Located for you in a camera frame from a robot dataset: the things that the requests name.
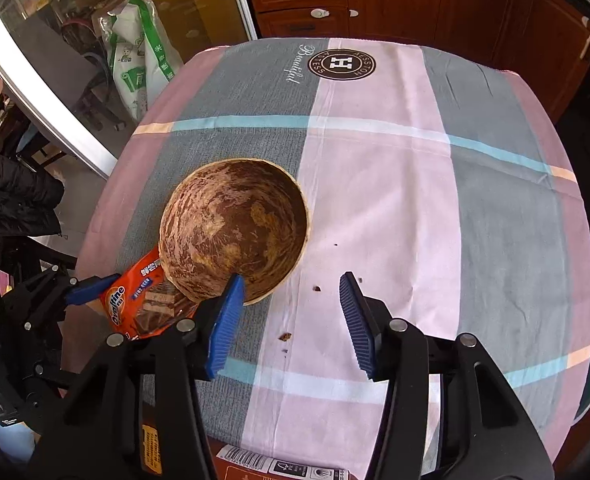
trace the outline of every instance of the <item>brown bowl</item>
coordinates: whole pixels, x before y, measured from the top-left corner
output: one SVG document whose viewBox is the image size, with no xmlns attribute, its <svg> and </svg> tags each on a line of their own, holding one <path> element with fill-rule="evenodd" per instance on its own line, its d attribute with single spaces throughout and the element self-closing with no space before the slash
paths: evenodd
<svg viewBox="0 0 590 480">
<path fill-rule="evenodd" d="M 293 177 L 266 160 L 229 158 L 202 166 L 173 191 L 159 256 L 189 300 L 219 296 L 238 272 L 251 304 L 286 279 L 308 237 L 308 211 Z"/>
</svg>

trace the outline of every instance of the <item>ovaltine package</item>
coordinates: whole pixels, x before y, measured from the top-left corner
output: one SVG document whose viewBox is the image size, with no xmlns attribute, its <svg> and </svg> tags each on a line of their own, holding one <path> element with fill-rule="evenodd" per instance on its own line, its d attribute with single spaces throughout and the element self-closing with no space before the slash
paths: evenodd
<svg viewBox="0 0 590 480">
<path fill-rule="evenodd" d="M 116 332 L 129 339 L 161 333 L 177 317 L 190 317 L 197 305 L 166 280 L 157 246 L 101 295 Z"/>
</svg>

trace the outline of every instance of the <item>plastic bag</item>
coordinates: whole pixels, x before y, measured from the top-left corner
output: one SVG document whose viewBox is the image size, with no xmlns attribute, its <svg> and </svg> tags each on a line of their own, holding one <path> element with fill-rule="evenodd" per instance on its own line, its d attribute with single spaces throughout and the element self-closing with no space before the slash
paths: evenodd
<svg viewBox="0 0 590 480">
<path fill-rule="evenodd" d="M 139 122 L 182 67 L 152 0 L 126 0 L 99 19 L 108 65 L 131 117 Z"/>
<path fill-rule="evenodd" d="M 190 317 L 197 305 L 166 280 L 155 247 L 124 272 L 100 297 L 104 312 L 128 339 L 151 337 L 178 317 Z"/>
</svg>

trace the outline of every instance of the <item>black jacket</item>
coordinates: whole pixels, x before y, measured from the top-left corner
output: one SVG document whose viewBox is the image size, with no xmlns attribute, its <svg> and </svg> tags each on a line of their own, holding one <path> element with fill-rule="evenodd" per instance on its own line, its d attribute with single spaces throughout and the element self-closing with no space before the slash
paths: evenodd
<svg viewBox="0 0 590 480">
<path fill-rule="evenodd" d="M 63 194 L 64 185 L 46 171 L 0 155 L 0 236 L 60 234 L 53 209 Z"/>
</svg>

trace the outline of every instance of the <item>tablecloth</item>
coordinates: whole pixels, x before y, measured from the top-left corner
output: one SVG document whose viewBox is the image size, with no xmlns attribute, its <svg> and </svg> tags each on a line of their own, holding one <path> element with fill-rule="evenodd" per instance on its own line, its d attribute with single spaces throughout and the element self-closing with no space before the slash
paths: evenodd
<svg viewBox="0 0 590 480">
<path fill-rule="evenodd" d="M 311 70 L 329 49 L 344 50 L 316 59 L 339 69 Z M 364 70 L 346 76 L 352 63 Z M 338 282 L 352 270 L 365 295 L 424 333 L 476 334 L 556 456 L 590 358 L 590 236 L 562 144 L 517 74 L 377 41 L 204 51 L 121 154 L 79 277 L 132 265 L 156 243 L 175 186 L 238 156 L 297 178 L 312 231 L 288 280 L 245 308 L 224 370 L 200 385 L 211 436 L 363 478 L 386 384 L 367 381 L 345 326 Z M 79 371 L 107 330 L 89 308 L 69 308 L 64 365 Z M 437 378 L 429 390 L 426 467 L 437 445 Z"/>
</svg>

